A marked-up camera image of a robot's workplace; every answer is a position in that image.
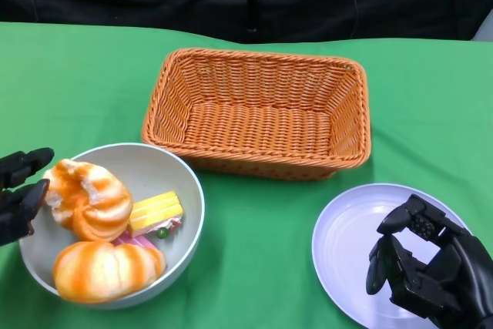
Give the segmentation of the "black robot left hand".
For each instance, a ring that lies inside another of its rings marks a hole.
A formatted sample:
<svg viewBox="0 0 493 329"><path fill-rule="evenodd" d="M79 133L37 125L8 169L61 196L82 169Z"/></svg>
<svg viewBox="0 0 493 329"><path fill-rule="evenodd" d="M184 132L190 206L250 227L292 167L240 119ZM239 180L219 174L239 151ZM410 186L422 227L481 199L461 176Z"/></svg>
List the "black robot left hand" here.
<svg viewBox="0 0 493 329"><path fill-rule="evenodd" d="M50 181L41 179L29 185L25 181L50 164L54 155L53 149L41 148L1 158L2 246L33 235L32 221L45 200Z"/></svg>

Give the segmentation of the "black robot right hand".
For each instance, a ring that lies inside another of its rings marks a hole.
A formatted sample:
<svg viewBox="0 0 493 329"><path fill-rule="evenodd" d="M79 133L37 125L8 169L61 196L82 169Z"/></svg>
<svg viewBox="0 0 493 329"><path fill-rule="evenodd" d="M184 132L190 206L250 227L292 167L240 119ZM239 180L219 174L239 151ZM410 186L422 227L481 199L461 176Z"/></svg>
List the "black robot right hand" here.
<svg viewBox="0 0 493 329"><path fill-rule="evenodd" d="M406 250L396 233L409 229L439 248L429 263ZM492 326L492 258L482 242L427 200L412 194L377 228L366 291L391 288L391 303L439 328Z"/></svg>

